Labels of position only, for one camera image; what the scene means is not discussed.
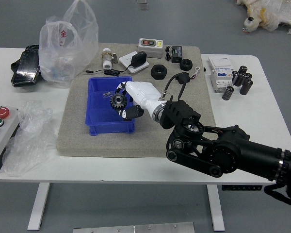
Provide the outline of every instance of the emergency stop button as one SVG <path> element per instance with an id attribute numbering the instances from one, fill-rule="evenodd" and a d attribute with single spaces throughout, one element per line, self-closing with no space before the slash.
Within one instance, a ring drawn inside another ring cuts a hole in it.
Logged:
<path id="1" fill-rule="evenodd" d="M 5 119 L 9 116 L 10 110 L 6 107 L 0 108 L 0 119 Z"/>

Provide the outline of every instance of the transparent plastic bag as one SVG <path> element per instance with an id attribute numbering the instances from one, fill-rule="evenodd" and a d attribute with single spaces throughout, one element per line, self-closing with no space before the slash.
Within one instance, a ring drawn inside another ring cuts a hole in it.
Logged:
<path id="1" fill-rule="evenodd" d="M 46 20 L 40 31 L 39 64 L 42 77 L 69 85 L 98 51 L 98 24 L 85 0 L 74 0 L 64 17 Z"/>
<path id="2" fill-rule="evenodd" d="M 3 169 L 10 176 L 20 176 L 51 156 L 47 149 L 56 149 L 57 137 L 50 123 L 52 109 L 43 109 L 41 101 L 29 101 L 18 111 L 19 128 L 6 145 Z"/>
<path id="3" fill-rule="evenodd" d="M 236 3 L 248 8 L 248 18 L 244 22 L 247 32 L 252 32 L 258 27 L 271 32 L 277 29 L 279 24 L 291 26 L 291 0 L 236 0 Z"/>

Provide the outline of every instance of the black hex nut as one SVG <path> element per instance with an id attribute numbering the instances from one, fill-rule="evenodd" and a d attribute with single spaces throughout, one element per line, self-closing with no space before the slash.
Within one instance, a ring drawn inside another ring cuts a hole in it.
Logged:
<path id="1" fill-rule="evenodd" d="M 191 60 L 189 59 L 182 59 L 180 61 L 180 69 L 184 70 L 184 71 L 189 71 L 190 69 L 192 69 L 193 67 L 193 63 Z"/>
<path id="2" fill-rule="evenodd" d="M 163 65 L 154 65 L 151 69 L 151 76 L 156 80 L 162 80 L 167 75 L 167 68 Z"/>

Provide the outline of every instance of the blue crate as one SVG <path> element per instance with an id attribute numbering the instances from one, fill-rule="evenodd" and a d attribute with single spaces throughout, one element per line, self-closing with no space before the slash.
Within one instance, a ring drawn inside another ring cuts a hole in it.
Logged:
<path id="1" fill-rule="evenodd" d="M 110 106 L 110 96 L 114 94 L 121 82 L 132 81 L 131 76 L 100 77 L 88 80 L 88 96 L 85 124 L 89 126 L 91 136 L 99 133 L 133 133 L 135 119 L 124 121 L 121 116 Z"/>

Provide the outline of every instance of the metal gear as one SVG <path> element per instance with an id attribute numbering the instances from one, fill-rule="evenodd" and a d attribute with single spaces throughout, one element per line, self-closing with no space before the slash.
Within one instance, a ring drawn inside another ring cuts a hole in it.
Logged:
<path id="1" fill-rule="evenodd" d="M 110 98 L 110 105 L 112 108 L 119 110 L 124 109 L 127 105 L 127 98 L 125 95 L 116 93 Z"/>

